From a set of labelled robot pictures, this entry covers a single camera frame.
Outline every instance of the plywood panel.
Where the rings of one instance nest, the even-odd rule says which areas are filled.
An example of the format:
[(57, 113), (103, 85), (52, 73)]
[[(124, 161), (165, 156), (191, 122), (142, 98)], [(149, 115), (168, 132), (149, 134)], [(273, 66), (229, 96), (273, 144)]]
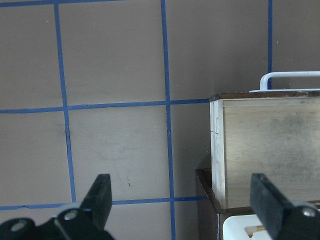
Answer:
[(315, 98), (253, 101), (223, 109), (225, 206), (250, 205), (251, 174), (257, 172), (291, 200), (320, 199), (320, 104)]

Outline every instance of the wooden box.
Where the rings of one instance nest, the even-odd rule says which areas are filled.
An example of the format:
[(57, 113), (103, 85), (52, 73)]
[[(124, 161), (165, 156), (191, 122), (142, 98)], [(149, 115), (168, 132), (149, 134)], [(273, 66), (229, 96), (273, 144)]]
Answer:
[(212, 190), (222, 209), (250, 205), (252, 173), (291, 201), (320, 199), (320, 92), (221, 93), (210, 101)]

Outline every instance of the metal bolt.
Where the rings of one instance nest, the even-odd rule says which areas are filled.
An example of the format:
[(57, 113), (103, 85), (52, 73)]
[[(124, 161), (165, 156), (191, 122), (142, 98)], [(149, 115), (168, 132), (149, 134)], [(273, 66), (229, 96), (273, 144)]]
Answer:
[(70, 220), (74, 219), (74, 218), (77, 216), (77, 214), (78, 214), (78, 211), (75, 210), (75, 209), (73, 209), (73, 210), (67, 212), (67, 213), (64, 215), (63, 218), (64, 218), (64, 220), (66, 220), (66, 221), (70, 221)]
[(305, 215), (306, 217), (315, 217), (316, 216), (316, 212), (315, 210), (313, 210), (312, 208), (310, 207), (304, 207), (302, 208), (302, 213), (303, 215)]
[(19, 220), (16, 224), (11, 227), (12, 232), (17, 232), (26, 226), (27, 222), (25, 220)]

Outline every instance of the blue grid line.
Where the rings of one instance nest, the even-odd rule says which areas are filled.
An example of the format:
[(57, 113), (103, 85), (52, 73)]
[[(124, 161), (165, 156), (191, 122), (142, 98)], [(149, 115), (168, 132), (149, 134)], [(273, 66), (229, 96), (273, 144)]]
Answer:
[[(171, 203), (171, 202), (192, 202), (206, 200), (207, 196), (187, 196), (187, 197), (170, 197), (167, 198), (150, 198), (150, 199), (135, 199), (135, 200), (118, 200), (112, 201), (112, 205), (131, 205), (131, 204), (155, 204), (155, 203)], [(0, 211), (3, 210), (18, 210), (18, 209), (52, 209), (59, 208), (67, 203), (51, 203), (51, 204), (30, 204), (30, 205), (12, 205), (0, 206)]]
[[(186, 99), (186, 100), (170, 100), (170, 105), (184, 104), (206, 104), (209, 103), (209, 98), (204, 99)], [(115, 102), (115, 103), (100, 103), (100, 104), (82, 104), (68, 105), (68, 111), (84, 110), (84, 109), (106, 109), (106, 108), (128, 108), (128, 107), (147, 107), (147, 106), (166, 106), (167, 101), (148, 101), (148, 102)], [(43, 107), (43, 108), (22, 108), (22, 109), (3, 109), (0, 114), (36, 114), (49, 112), (63, 112), (63, 106)]]
[(175, 190), (174, 190), (174, 167), (172, 153), (172, 134), (171, 134), (171, 105), (170, 105), (170, 75), (169, 75), (169, 52), (167, 35), (167, 14), (166, 0), (161, 0), (161, 20), (162, 20), (162, 42), (163, 42), (163, 61), (164, 61), (164, 85), (166, 100), (166, 128), (167, 128), (167, 147), (168, 147), (168, 167), (169, 167), (169, 188), (170, 188), (170, 216), (171, 216), (171, 240), (176, 240), (176, 217), (175, 217)]
[(128, 1), (128, 0), (39, 0), (39, 1), (16, 1), (16, 2), (2, 2), (2, 3), (0, 3), (0, 8), (41, 6), (41, 5), (54, 5), (54, 4), (80, 4), (80, 3), (97, 3), (97, 2), (115, 2), (115, 1)]
[[(268, 73), (272, 72), (273, 48), (273, 0), (268, 0)], [(272, 89), (272, 80), (269, 79), (267, 89)]]
[(61, 94), (62, 94), (63, 113), (64, 113), (65, 138), (66, 138), (65, 140), (66, 140), (66, 152), (67, 152), (68, 168), (69, 168), (71, 199), (72, 199), (72, 202), (75, 202), (76, 187), (75, 187), (74, 167), (72, 162), (71, 140), (70, 140), (70, 131), (69, 131), (69, 113), (68, 113), (67, 91), (66, 91), (66, 82), (65, 82), (64, 59), (63, 59), (63, 53), (62, 53), (58, 4), (54, 4), (54, 19), (55, 19), (55, 30), (56, 30), (56, 42), (57, 42), (57, 49), (58, 49), (59, 73), (60, 73)]

